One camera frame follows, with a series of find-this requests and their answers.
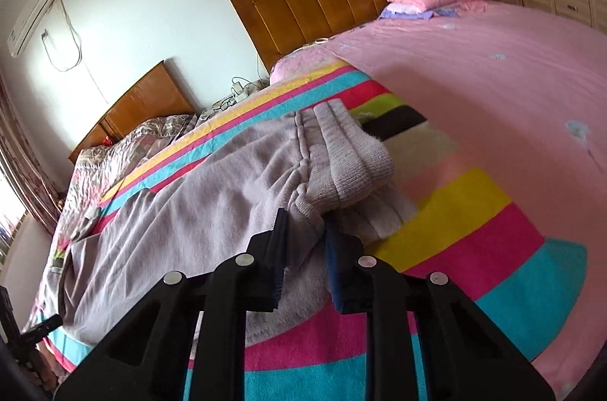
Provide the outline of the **lilac sweatpants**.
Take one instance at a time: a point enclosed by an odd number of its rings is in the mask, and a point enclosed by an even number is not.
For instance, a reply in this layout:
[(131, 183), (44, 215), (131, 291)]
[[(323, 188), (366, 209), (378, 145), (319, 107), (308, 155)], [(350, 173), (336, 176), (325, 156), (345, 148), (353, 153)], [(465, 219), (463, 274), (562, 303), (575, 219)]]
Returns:
[(160, 191), (130, 197), (101, 233), (73, 240), (57, 293), (65, 329), (81, 343), (99, 343), (167, 272), (212, 272), (286, 210), (289, 254), (279, 308), (248, 314), (246, 341), (282, 334), (327, 301), (319, 244), (327, 212), (366, 244), (415, 216), (393, 176), (387, 147), (341, 101), (261, 121)]

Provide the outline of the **rainbow striped blanket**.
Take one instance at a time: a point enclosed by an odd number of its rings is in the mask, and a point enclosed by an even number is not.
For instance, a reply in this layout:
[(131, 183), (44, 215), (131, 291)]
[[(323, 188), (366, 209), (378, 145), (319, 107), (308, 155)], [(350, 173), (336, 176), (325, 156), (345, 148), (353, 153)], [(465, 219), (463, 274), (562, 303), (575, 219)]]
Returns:
[[(340, 99), (364, 128), (386, 137), (405, 195), (416, 203), (412, 222), (373, 252), (399, 272), (455, 274), (456, 283), (534, 360), (558, 336), (582, 288), (588, 252), (580, 244), (543, 237), (520, 208), (445, 133), (365, 73), (343, 62), (291, 77), (255, 94), (185, 135), (115, 182), (84, 195), (99, 209), (101, 230), (140, 189), (157, 191), (195, 169), (244, 128), (318, 102)], [(285, 400), (363, 399), (364, 319), (338, 318), (323, 306), (302, 325), (256, 343), (245, 355), (246, 400), (278, 400), (279, 382), (296, 382)]]

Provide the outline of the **floral pink grey quilt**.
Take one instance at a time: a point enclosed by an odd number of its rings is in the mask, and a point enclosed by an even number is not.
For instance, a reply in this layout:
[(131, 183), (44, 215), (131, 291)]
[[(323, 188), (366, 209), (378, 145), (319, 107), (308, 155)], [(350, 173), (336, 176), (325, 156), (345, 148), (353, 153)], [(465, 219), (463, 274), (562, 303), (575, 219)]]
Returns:
[(85, 217), (93, 215), (109, 188), (189, 133), (197, 122), (198, 116), (194, 113), (155, 117), (143, 121), (111, 146), (82, 150), (77, 156), (44, 269), (63, 262), (61, 248), (69, 243)]

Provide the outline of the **pink patterned curtain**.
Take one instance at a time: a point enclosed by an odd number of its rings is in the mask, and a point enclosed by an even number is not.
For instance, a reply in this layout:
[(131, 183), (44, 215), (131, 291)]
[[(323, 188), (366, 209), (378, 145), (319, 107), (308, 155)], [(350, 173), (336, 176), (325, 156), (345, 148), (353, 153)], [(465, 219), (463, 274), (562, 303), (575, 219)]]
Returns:
[(1, 172), (25, 209), (52, 236), (61, 216), (58, 191), (20, 127), (4, 82), (0, 97)]

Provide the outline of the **small wooden headboard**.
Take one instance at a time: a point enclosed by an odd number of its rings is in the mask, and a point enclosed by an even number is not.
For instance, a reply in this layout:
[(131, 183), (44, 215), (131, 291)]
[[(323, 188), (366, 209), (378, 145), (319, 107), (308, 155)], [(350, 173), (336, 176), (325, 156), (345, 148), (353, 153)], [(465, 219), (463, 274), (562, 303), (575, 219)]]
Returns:
[(69, 160), (75, 164), (82, 150), (117, 143), (143, 121), (194, 112), (195, 107), (177, 86), (166, 62), (159, 62), (100, 117), (73, 149)]

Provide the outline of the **pink bed sheet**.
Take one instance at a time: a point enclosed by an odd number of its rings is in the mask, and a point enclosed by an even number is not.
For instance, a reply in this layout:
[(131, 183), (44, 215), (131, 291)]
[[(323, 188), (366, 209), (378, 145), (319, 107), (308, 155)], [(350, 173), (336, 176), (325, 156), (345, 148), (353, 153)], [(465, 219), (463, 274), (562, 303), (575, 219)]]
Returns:
[(565, 399), (606, 339), (606, 38), (490, 3), (383, 19), (297, 50), (273, 82), (344, 60), (415, 108), (445, 151), (403, 188), (438, 261)]

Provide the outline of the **white power strip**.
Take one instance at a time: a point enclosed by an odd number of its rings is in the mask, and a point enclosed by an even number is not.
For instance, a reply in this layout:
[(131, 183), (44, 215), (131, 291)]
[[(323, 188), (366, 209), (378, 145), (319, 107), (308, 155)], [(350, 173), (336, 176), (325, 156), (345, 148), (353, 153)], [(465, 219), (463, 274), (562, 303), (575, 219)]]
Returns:
[(234, 82), (231, 86), (231, 93), (233, 94), (234, 100), (239, 103), (249, 96), (248, 86), (243, 86), (241, 82)]

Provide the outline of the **nightstand with floral cloth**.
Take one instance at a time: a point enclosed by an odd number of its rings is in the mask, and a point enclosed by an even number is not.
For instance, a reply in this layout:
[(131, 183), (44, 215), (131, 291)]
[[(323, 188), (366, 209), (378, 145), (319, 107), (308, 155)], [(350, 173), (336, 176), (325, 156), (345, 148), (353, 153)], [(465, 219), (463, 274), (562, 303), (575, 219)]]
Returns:
[[(254, 82), (252, 82), (251, 80), (244, 79), (244, 77), (240, 76), (234, 77), (231, 80), (231, 85), (233, 85), (234, 82), (241, 82), (243, 86), (248, 86), (249, 96), (247, 98), (249, 98), (254, 93), (260, 92), (261, 90), (265, 89), (270, 84), (267, 79), (256, 79)], [(205, 108), (201, 112), (201, 114), (198, 116), (197, 124), (203, 124), (206, 121), (209, 121), (209, 119), (213, 116), (219, 114), (222, 111), (226, 111), (228, 108), (233, 107), (236, 104), (237, 102), (234, 100), (230, 87), (230, 93), (227, 96), (215, 101), (211, 106)]]

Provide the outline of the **white wall air conditioner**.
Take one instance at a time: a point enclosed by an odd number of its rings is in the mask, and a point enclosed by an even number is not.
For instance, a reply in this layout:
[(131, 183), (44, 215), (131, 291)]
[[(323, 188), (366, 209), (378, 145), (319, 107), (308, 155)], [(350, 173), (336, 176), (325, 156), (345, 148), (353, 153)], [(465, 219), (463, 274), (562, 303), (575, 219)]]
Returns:
[(53, 5), (55, 0), (27, 0), (16, 18), (6, 43), (11, 57), (16, 58), (27, 47), (37, 26)]

